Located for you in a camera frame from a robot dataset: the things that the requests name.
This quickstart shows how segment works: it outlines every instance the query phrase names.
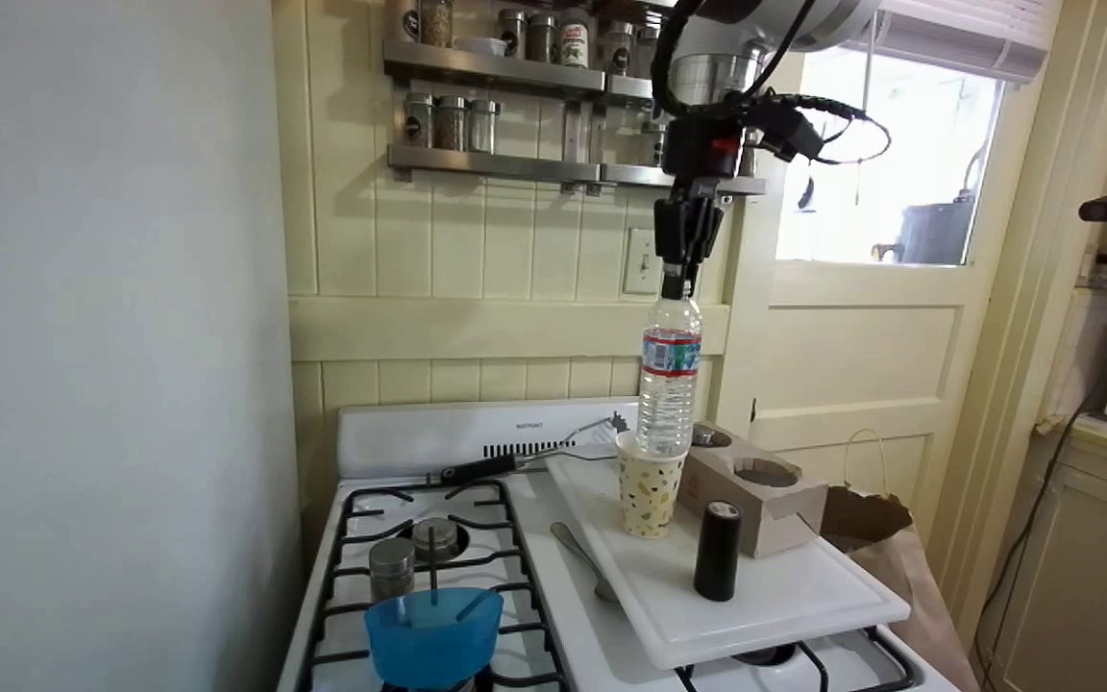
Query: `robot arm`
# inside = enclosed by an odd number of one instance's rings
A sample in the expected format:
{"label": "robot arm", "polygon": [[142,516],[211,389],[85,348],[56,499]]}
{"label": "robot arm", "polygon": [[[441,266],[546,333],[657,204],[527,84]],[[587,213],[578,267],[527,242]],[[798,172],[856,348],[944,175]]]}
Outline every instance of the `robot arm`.
{"label": "robot arm", "polygon": [[[654,95],[657,107],[673,116],[660,160],[673,193],[654,204],[657,254],[664,262],[660,294],[694,294],[696,274],[722,221],[717,183],[736,175],[748,131],[762,131],[762,145],[781,160],[828,160],[828,138],[805,110],[874,122],[862,107],[818,95],[781,95],[764,89],[764,79],[789,51],[822,51],[862,34],[878,4],[881,0],[678,0],[654,58]],[[673,66],[696,53],[757,53],[762,66],[742,93],[687,103],[673,79]]]}

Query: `blue cup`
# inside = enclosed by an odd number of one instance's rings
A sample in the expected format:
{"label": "blue cup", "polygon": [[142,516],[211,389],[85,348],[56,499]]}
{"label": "blue cup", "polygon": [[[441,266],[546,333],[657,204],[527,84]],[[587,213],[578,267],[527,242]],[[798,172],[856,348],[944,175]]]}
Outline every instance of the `blue cup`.
{"label": "blue cup", "polygon": [[364,611],[371,658],[398,686],[449,686],[476,676],[495,645],[505,597],[485,588],[409,590]]}

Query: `window pane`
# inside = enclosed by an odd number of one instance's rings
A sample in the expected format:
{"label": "window pane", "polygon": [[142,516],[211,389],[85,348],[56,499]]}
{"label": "window pane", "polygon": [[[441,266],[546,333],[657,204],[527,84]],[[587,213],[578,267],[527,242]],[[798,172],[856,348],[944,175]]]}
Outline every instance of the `window pane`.
{"label": "window pane", "polygon": [[808,58],[805,93],[865,103],[894,131],[894,149],[865,166],[789,166],[781,257],[965,262],[999,79],[822,51]]}

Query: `water bottle label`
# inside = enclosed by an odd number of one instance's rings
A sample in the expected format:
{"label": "water bottle label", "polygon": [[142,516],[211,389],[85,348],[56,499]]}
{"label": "water bottle label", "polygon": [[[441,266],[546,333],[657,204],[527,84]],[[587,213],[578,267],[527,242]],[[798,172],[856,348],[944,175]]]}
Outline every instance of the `water bottle label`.
{"label": "water bottle label", "polygon": [[642,368],[654,375],[696,375],[701,333],[642,333]]}

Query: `white door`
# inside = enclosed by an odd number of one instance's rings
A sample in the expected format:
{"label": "white door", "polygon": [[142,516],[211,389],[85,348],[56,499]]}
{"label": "white door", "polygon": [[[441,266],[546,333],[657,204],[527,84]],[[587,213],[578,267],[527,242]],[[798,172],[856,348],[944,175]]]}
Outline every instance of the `white door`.
{"label": "white door", "polygon": [[[783,89],[871,101],[897,140],[862,167],[769,166],[772,197],[742,220],[717,412],[808,475],[901,494],[932,534],[1033,89],[844,51],[798,71]],[[959,220],[972,235],[954,248],[917,245]]]}

